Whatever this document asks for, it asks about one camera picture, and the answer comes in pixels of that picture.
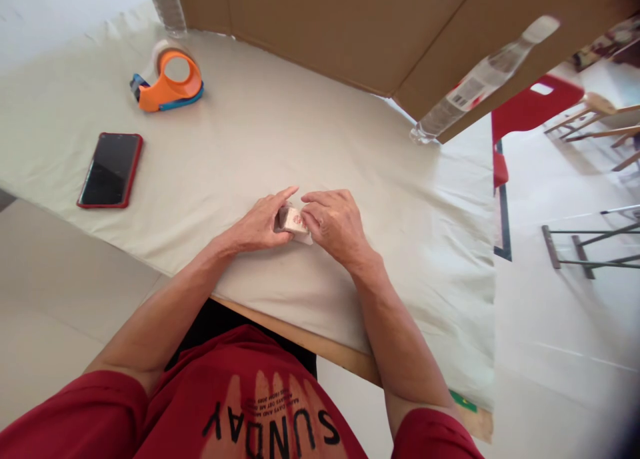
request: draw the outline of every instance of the red phone case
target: red phone case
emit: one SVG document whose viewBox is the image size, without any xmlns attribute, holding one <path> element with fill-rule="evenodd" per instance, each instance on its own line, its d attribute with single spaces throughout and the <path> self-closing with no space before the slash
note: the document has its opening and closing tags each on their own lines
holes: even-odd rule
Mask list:
<svg viewBox="0 0 640 459">
<path fill-rule="evenodd" d="M 103 134 L 109 134 L 109 133 L 113 133 L 113 132 L 101 132 L 100 135 L 98 137 L 101 137 Z M 131 188 L 133 187 L 133 180 L 135 179 L 135 172 L 138 169 L 138 161 L 140 160 L 140 153 L 142 152 L 142 144 L 144 142 L 142 135 L 140 134 L 120 134 L 120 135 L 132 135 L 134 137 L 138 138 L 138 144 L 137 147 L 135 148 L 135 155 L 133 156 L 133 165 L 131 166 L 131 177 L 129 177 L 129 183 L 127 184 L 127 190 L 125 190 L 125 197 L 122 201 L 122 203 L 119 204 L 105 204 L 105 205 L 100 205 L 100 204 L 81 204 L 80 203 L 80 199 L 82 197 L 82 191 L 80 191 L 80 197 L 78 197 L 78 200 L 75 202 L 75 205 L 77 205 L 78 207 L 81 207 L 83 209 L 124 209 L 125 207 L 127 207 L 129 205 L 129 197 L 131 197 Z M 89 172 L 91 172 L 91 165 L 87 168 L 87 175 L 85 176 L 85 183 L 87 182 L 87 179 L 89 178 Z"/>
</svg>

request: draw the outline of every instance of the white tablecloth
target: white tablecloth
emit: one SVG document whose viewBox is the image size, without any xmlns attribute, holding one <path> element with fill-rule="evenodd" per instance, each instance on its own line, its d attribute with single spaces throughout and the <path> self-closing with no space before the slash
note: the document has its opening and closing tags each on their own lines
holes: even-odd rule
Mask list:
<svg viewBox="0 0 640 459">
<path fill-rule="evenodd" d="M 492 409 L 490 119 L 417 147 L 379 98 L 212 33 L 187 40 L 203 98 L 146 114 L 128 82 L 162 34 L 148 4 L 3 73 L 0 187 L 169 275 L 258 197 L 348 188 L 449 387 Z M 103 131 L 145 139 L 124 210 L 75 205 Z M 319 246 L 240 256 L 215 293 L 369 351 L 353 284 Z"/>
</svg>

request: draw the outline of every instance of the orange tape dispenser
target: orange tape dispenser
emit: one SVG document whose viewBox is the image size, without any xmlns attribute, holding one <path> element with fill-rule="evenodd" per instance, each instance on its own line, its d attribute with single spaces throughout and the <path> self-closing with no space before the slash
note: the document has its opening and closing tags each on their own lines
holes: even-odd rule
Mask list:
<svg viewBox="0 0 640 459">
<path fill-rule="evenodd" d="M 173 59 L 184 59 L 189 66 L 189 76 L 182 82 L 169 79 L 165 74 L 167 65 Z M 147 70 L 157 76 L 153 85 L 149 85 L 140 74 L 133 74 L 133 79 L 129 82 L 138 107 L 143 111 L 166 111 L 189 105 L 202 97 L 205 90 L 198 64 L 177 43 L 168 40 L 158 42 L 153 48 Z"/>
</svg>

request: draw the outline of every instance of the red t-shirt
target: red t-shirt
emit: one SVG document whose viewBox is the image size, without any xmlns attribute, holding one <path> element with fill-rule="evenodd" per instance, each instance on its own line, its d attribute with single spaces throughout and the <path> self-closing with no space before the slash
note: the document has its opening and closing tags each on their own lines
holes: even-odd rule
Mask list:
<svg viewBox="0 0 640 459">
<path fill-rule="evenodd" d="M 313 376 L 275 341 L 242 326 L 184 352 L 152 397 L 118 372 L 71 382 L 0 433 L 10 458 L 364 458 Z M 418 409 L 394 458 L 481 458 L 458 421 Z"/>
</svg>

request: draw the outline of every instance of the smartphone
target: smartphone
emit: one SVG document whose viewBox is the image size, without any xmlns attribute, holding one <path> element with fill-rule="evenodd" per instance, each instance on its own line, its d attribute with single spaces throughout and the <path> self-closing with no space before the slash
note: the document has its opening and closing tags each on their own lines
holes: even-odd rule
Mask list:
<svg viewBox="0 0 640 459">
<path fill-rule="evenodd" d="M 127 207 L 142 143 L 139 134 L 100 134 L 77 206 Z"/>
</svg>

